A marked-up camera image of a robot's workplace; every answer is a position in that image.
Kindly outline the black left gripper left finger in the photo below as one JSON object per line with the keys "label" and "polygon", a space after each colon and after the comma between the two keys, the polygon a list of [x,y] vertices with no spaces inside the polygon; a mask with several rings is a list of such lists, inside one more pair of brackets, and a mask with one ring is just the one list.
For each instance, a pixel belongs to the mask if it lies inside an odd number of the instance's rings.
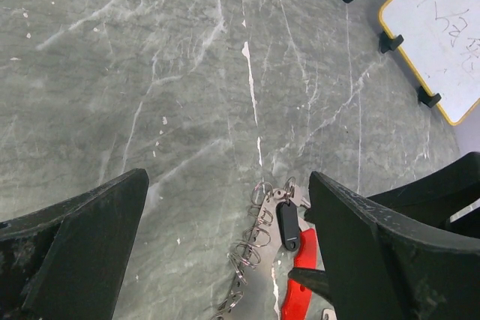
{"label": "black left gripper left finger", "polygon": [[132,169],[1,222],[1,318],[111,319],[148,188]]}

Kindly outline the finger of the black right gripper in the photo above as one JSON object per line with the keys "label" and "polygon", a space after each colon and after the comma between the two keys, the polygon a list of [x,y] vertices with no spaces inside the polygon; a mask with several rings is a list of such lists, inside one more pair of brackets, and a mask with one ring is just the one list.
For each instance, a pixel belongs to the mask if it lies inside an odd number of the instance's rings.
{"label": "finger of the black right gripper", "polygon": [[450,220],[479,200],[479,153],[472,151],[429,176],[368,198],[420,223],[479,238],[479,209]]}
{"label": "finger of the black right gripper", "polygon": [[332,301],[329,281],[325,271],[311,268],[293,268],[289,271],[288,277],[324,300]]}

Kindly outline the red handled metal key holder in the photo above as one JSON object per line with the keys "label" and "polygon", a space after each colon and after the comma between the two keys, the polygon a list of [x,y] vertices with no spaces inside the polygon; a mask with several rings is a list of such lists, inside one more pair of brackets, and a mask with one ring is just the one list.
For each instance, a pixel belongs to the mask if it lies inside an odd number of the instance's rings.
{"label": "red handled metal key holder", "polygon": [[[305,319],[312,292],[294,280],[287,280],[286,295],[280,298],[275,279],[275,259],[280,250],[286,249],[276,215],[280,201],[274,191],[283,187],[262,181],[252,190],[248,213],[253,223],[228,254],[235,276],[213,319],[267,319],[268,304],[272,304],[278,319]],[[314,227],[307,224],[310,228],[301,232],[300,247],[291,252],[292,263],[314,269],[319,257],[317,234]]]}

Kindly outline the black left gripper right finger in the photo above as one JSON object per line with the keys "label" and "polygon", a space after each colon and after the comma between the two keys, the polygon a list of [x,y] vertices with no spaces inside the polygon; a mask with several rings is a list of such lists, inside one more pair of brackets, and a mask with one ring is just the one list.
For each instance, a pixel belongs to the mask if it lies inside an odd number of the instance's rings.
{"label": "black left gripper right finger", "polygon": [[338,319],[478,319],[479,240],[413,220],[312,172],[309,197]]}

